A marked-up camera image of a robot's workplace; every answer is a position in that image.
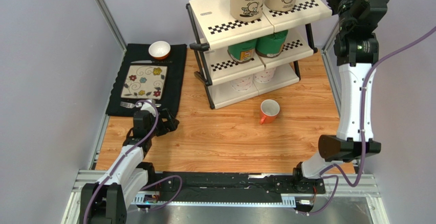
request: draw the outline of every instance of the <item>white wall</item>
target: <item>white wall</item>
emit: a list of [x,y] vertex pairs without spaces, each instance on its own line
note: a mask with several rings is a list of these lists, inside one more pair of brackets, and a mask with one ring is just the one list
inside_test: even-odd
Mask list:
[[[434,0],[390,0],[376,30],[380,57],[436,25]],[[377,69],[372,120],[379,155],[365,167],[376,176],[390,223],[434,223],[436,194],[436,34]]]
[[[185,5],[189,0],[105,0],[128,43],[192,43],[194,35]],[[336,22],[332,17],[313,24],[315,45],[322,45]]]
[[0,0],[1,223],[59,223],[122,51],[94,0]]

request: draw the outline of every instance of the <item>square plate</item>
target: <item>square plate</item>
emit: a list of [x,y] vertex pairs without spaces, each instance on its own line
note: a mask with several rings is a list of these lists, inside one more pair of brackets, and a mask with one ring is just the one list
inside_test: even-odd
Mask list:
[[121,97],[125,99],[155,99],[162,97],[168,67],[131,65]]

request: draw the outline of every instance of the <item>white bowl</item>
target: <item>white bowl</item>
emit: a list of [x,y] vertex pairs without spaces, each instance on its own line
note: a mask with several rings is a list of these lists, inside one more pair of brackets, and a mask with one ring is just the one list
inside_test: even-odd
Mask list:
[[169,55],[171,46],[165,41],[157,41],[150,45],[148,48],[148,53],[155,59],[165,59]]

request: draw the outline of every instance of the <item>wood grain surface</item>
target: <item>wood grain surface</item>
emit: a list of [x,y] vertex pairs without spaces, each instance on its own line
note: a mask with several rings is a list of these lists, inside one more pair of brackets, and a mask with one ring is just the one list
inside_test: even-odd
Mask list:
[[[321,56],[299,61],[301,81],[276,91],[211,110],[198,70],[188,50],[179,128],[153,138],[145,162],[157,171],[289,173],[317,150],[320,135],[334,135],[339,117]],[[274,99],[280,114],[272,124],[259,125],[263,100]],[[96,169],[115,161],[132,118],[110,117]],[[344,164],[346,173],[354,173]]]

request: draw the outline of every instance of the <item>checkered pattern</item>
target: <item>checkered pattern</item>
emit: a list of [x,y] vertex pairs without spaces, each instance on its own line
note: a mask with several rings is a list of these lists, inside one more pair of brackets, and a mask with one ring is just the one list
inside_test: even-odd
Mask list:
[[313,7],[318,7],[319,5],[315,3],[315,0],[311,0],[310,2],[305,3],[299,3],[298,5],[294,5],[294,8],[292,10],[287,12],[278,12],[278,11],[272,11],[270,10],[270,13],[273,15],[273,17],[282,16],[285,14],[295,13],[297,11],[306,10]]
[[221,63],[216,63],[216,64],[211,64],[210,66],[212,67],[212,71],[216,72],[216,71],[220,71],[222,69],[227,69],[233,66],[237,66],[239,65],[238,62],[234,61],[234,60],[227,60]]
[[283,51],[286,51],[286,50],[289,50],[289,49],[297,48],[297,47],[299,47],[299,46],[303,46],[303,43],[301,43],[300,40],[296,40],[296,41],[289,42],[289,43],[287,43],[287,44],[285,44],[285,45],[283,46],[283,50],[282,50],[282,52],[283,52]]
[[242,21],[236,20],[234,22],[228,22],[227,24],[221,24],[220,26],[208,27],[208,29],[210,30],[210,34],[213,35],[215,33],[221,33],[223,31],[235,29],[236,27],[242,27],[242,26],[247,26],[249,24],[254,24],[254,23],[259,22],[259,21],[261,21],[260,18],[255,19],[251,22],[242,22]]

